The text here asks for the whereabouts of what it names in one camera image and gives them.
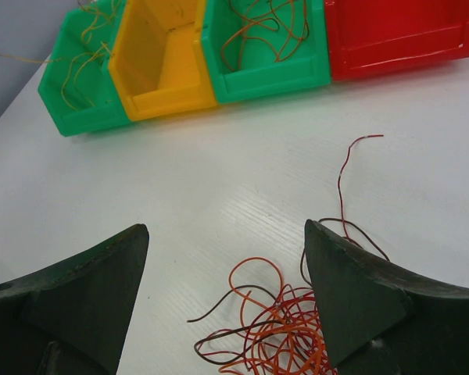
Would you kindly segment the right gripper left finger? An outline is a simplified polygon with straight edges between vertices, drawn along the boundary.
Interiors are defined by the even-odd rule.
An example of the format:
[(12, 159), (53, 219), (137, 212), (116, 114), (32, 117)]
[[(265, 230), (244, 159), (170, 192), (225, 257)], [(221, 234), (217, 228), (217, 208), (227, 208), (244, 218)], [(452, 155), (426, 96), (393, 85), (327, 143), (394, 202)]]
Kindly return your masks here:
[(149, 247), (135, 224), (0, 284), (0, 374), (115, 374)]

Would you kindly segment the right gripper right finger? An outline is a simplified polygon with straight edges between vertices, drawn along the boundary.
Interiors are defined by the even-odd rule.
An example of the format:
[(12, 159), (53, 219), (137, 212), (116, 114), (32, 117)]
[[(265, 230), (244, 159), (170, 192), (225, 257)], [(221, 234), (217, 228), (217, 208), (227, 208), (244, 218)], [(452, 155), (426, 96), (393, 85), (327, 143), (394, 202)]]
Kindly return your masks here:
[(340, 374), (469, 374), (469, 288), (406, 270), (314, 220), (306, 262)]

